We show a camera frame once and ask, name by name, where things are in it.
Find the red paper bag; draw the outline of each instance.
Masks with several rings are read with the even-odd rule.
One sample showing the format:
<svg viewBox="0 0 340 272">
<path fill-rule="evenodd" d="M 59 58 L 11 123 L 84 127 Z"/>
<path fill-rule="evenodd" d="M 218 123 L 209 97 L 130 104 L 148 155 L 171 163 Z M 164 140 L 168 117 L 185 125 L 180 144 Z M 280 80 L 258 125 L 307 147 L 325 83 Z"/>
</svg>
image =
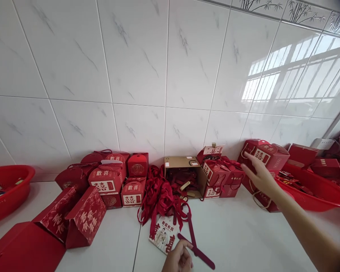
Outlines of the red paper bag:
<svg viewBox="0 0 340 272">
<path fill-rule="evenodd" d="M 65 217 L 69 220 L 66 248 L 90 246 L 106 213 L 96 187 L 89 187 Z"/>
<path fill-rule="evenodd" d="M 74 205 L 77 204 L 78 200 L 79 195 L 76 193 L 76 190 L 73 187 L 66 188 L 32 222 L 53 234 L 62 243 L 65 243 L 69 221 L 64 218 Z"/>
<path fill-rule="evenodd" d="M 54 272 L 65 247 L 32 222 L 14 225 L 0 239 L 0 272 Z"/>
<path fill-rule="evenodd" d="M 55 178 L 55 181 L 62 190 L 74 187 L 78 194 L 83 195 L 89 187 L 88 176 L 98 165 L 97 162 L 71 164 Z"/>
</svg>

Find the cardboard box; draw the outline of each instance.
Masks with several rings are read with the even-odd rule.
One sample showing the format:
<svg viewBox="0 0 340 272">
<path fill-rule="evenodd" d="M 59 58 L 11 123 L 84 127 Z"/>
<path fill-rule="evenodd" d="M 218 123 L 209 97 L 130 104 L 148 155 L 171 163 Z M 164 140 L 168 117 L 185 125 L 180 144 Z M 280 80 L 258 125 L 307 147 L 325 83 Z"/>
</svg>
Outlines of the cardboard box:
<svg viewBox="0 0 340 272">
<path fill-rule="evenodd" d="M 133 153 L 128 159 L 127 165 L 129 177 L 147 176 L 148 153 Z"/>
<path fill-rule="evenodd" d="M 126 176 L 126 168 L 121 161 L 102 164 L 91 173 L 88 181 L 96 186 L 108 210 L 121 208 L 121 189 Z"/>
<path fill-rule="evenodd" d="M 269 144 L 269 142 L 260 139 L 246 140 L 238 162 L 244 163 L 253 171 L 255 169 L 252 162 L 244 156 L 245 151 L 261 160 L 266 168 L 272 171 L 280 171 L 290 157 L 288 151 L 277 144 Z"/>
<path fill-rule="evenodd" d="M 40 214 L 38 214 L 32 222 L 39 227 L 47 230 L 59 241 L 65 243 L 69 221 L 64 218 L 77 204 L 80 196 L 73 187 L 64 189 L 63 192 Z"/>
<path fill-rule="evenodd" d="M 88 176 L 98 165 L 97 162 L 71 164 L 55 178 L 55 181 L 62 190 L 74 187 L 78 194 L 83 195 L 89 187 Z"/>
<path fill-rule="evenodd" d="M 105 149 L 102 151 L 93 151 L 92 153 L 86 155 L 80 162 L 101 162 L 101 160 L 106 159 L 106 157 L 112 153 L 112 150 Z"/>
<path fill-rule="evenodd" d="M 230 170 L 227 168 L 221 159 L 205 160 L 203 163 L 203 170 L 207 175 L 208 186 L 221 186 L 228 180 L 230 176 Z"/>
<path fill-rule="evenodd" d="M 315 159 L 311 169 L 324 178 L 340 179 L 340 164 L 337 159 Z"/>
<path fill-rule="evenodd" d="M 221 192 L 220 186 L 206 186 L 204 192 L 204 199 L 219 198 Z"/>
<path fill-rule="evenodd" d="M 65 217 L 69 220 L 66 248 L 90 246 L 106 213 L 96 187 L 89 187 Z"/>
<path fill-rule="evenodd" d="M 65 247 L 32 222 L 15 224 L 0 239 L 0 272 L 54 272 Z"/>
<path fill-rule="evenodd" d="M 301 168 L 308 167 L 314 162 L 319 151 L 320 150 L 316 148 L 292 144 L 288 149 L 290 157 L 287 162 Z"/>
<path fill-rule="evenodd" d="M 146 177 L 128 178 L 121 196 L 123 207 L 140 207 L 144 199 Z"/>
<path fill-rule="evenodd" d="M 273 177 L 278 174 L 278 171 L 270 171 Z M 254 186 L 253 182 L 246 176 L 242 180 L 243 186 L 253 195 L 253 200 L 255 203 L 262 209 L 267 210 L 268 212 L 279 212 L 277 205 L 263 192 L 260 192 L 257 187 Z"/>
<path fill-rule="evenodd" d="M 224 145 L 218 145 L 215 147 L 204 146 L 204 148 L 196 156 L 196 159 L 201 165 L 203 165 L 203 162 L 206 159 L 220 159 L 223 152 L 223 147 Z"/>
<path fill-rule="evenodd" d="M 195 196 L 188 196 L 188 198 L 201 198 L 204 195 L 207 185 L 207 175 L 204 173 L 200 163 L 195 157 L 164 157 L 164 175 L 167 177 L 167 170 L 170 168 L 194 168 L 196 171 L 196 182 L 199 190 L 190 190 L 188 193 L 193 193 Z"/>
</svg>

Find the hand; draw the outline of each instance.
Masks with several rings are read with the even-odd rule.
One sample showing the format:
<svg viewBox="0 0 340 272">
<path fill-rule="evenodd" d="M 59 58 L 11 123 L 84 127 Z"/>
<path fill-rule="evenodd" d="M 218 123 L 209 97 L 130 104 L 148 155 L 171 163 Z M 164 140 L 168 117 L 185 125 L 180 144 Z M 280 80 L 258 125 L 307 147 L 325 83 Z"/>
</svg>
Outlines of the hand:
<svg viewBox="0 0 340 272">
<path fill-rule="evenodd" d="M 186 247 L 192 249 L 193 245 L 186 240 L 178 242 L 174 250 L 167 255 L 162 272 L 189 272 L 192 270 L 193 260 Z"/>
<path fill-rule="evenodd" d="M 272 177 L 271 173 L 266 169 L 263 162 L 257 159 L 255 156 L 245 152 L 244 155 L 252 161 L 257 174 L 253 173 L 245 164 L 241 164 L 243 171 L 253 181 L 254 185 L 263 193 L 272 198 L 272 195 L 282 190 Z"/>
</svg>

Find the white tile wall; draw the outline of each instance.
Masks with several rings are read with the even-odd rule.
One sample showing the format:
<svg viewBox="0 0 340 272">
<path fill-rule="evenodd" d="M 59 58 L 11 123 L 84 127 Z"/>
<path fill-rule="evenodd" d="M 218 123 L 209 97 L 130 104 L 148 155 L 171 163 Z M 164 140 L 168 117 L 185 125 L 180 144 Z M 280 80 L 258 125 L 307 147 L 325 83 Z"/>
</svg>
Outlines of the white tile wall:
<svg viewBox="0 0 340 272">
<path fill-rule="evenodd" d="M 0 1 L 0 165 L 309 145 L 340 112 L 340 9 L 314 2 Z"/>
</svg>

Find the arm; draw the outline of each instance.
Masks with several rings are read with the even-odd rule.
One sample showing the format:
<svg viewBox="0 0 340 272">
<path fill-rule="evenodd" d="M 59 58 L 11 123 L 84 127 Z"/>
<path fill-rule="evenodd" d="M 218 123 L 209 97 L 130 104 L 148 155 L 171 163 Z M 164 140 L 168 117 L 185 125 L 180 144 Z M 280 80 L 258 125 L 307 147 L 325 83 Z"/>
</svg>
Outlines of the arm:
<svg viewBox="0 0 340 272">
<path fill-rule="evenodd" d="M 334 272 L 340 269 L 340 248 L 318 229 L 306 212 L 277 185 L 260 160 L 245 154 L 252 161 L 257 174 L 244 164 L 243 170 L 254 185 L 268 195 L 282 211 L 316 269 L 319 272 Z"/>
</svg>

